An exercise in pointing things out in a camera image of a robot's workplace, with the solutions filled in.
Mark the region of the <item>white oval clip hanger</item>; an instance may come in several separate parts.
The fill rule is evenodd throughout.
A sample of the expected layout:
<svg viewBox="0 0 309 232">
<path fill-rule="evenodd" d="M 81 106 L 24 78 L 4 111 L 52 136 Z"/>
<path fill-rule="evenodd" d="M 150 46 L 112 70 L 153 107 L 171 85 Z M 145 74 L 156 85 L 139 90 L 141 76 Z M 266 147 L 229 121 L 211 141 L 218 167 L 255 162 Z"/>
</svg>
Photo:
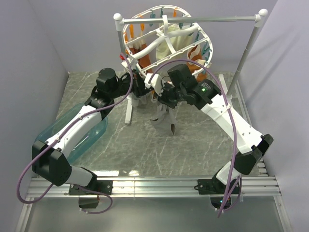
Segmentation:
<svg viewBox="0 0 309 232">
<path fill-rule="evenodd" d="M 206 68 L 211 66 L 213 44 L 210 37 L 197 22 L 173 22 L 172 19 L 177 17 L 189 18 L 190 14 L 186 10 L 173 5 L 159 5 L 133 16 L 131 24 L 125 22 L 119 15 L 114 15 L 117 32 L 122 36 L 119 40 L 121 42 L 121 51 L 124 51 L 128 56 L 132 56 L 138 61 L 147 54 L 150 57 L 151 65 L 148 67 L 142 69 L 139 63 L 136 66 L 136 70 L 142 76 L 152 73 L 159 65 L 169 60 L 187 59 L 187 51 L 198 44 L 201 48 L 202 58 L 206 61 L 203 66 Z M 169 26 L 172 24 L 178 24 L 180 30 L 169 32 Z M 175 51 L 170 38 L 186 34 L 193 36 L 193 42 L 183 49 Z M 136 54 L 132 54 L 129 50 L 129 45 L 140 40 L 145 40 L 147 47 Z M 156 48 L 163 41 L 166 41 L 171 54 L 161 60 L 156 60 Z"/>
</svg>

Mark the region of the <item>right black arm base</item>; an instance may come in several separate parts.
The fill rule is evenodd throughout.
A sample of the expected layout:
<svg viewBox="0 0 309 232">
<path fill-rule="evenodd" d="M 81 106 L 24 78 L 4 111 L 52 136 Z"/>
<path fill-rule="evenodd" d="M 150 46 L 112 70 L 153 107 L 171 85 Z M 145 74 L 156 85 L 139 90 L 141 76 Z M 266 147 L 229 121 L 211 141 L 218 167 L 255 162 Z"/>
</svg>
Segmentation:
<svg viewBox="0 0 309 232">
<path fill-rule="evenodd" d="M 238 194 L 237 200 L 240 198 L 242 187 L 242 178 L 237 177 L 233 179 L 229 186 L 228 198 L 224 206 L 224 210 L 232 207 L 231 195 Z M 198 179 L 197 185 L 194 186 L 194 190 L 198 191 L 199 195 L 212 195 L 211 204 L 212 206 L 219 210 L 221 204 L 223 203 L 223 197 L 213 197 L 213 195 L 224 195 L 225 194 L 226 185 L 217 180 L 215 177 L 212 179 Z"/>
</svg>

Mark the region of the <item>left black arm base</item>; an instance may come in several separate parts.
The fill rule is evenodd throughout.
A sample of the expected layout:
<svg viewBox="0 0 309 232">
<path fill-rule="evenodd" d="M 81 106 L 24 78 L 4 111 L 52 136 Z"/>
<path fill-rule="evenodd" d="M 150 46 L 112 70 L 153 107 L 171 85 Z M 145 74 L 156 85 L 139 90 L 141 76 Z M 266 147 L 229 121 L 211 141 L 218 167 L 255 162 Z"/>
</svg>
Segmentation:
<svg viewBox="0 0 309 232">
<path fill-rule="evenodd" d="M 94 185 L 83 187 L 84 191 L 78 185 L 71 185 L 69 188 L 70 196 L 78 196 L 78 204 L 81 209 L 96 209 L 101 196 L 111 196 L 113 189 L 112 180 L 97 180 Z"/>
</svg>

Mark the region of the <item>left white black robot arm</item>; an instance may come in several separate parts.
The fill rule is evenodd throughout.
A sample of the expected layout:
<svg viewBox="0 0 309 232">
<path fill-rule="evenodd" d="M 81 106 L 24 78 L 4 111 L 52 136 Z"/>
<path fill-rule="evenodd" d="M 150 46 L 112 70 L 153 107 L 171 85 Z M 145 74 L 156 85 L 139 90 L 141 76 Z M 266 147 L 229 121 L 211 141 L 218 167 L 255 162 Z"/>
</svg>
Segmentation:
<svg viewBox="0 0 309 232">
<path fill-rule="evenodd" d="M 37 140 L 32 146 L 32 171 L 53 185 L 79 185 L 86 194 L 93 194 L 100 186 L 92 171 L 72 166 L 68 160 L 73 148 L 103 120 L 115 107 L 114 100 L 127 93 L 144 96 L 144 79 L 137 70 L 118 77 L 111 68 L 98 73 L 96 85 L 80 111 L 60 131 L 45 141 Z"/>
</svg>

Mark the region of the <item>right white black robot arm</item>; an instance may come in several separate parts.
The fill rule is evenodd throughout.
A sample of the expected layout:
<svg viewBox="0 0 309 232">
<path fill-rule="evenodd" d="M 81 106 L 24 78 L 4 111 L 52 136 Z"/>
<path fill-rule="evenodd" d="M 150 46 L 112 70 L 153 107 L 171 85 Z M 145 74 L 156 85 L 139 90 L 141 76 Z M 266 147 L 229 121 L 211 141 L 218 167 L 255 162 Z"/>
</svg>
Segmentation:
<svg viewBox="0 0 309 232">
<path fill-rule="evenodd" d="M 226 100 L 218 86 L 209 79 L 198 82 L 186 64 L 168 70 L 172 83 L 163 83 L 158 74 L 150 74 L 145 85 L 158 100 L 170 108 L 186 102 L 209 116 L 233 141 L 233 155 L 213 176 L 206 189 L 224 193 L 237 177 L 248 175 L 265 155 L 274 139 L 254 129 Z"/>
</svg>

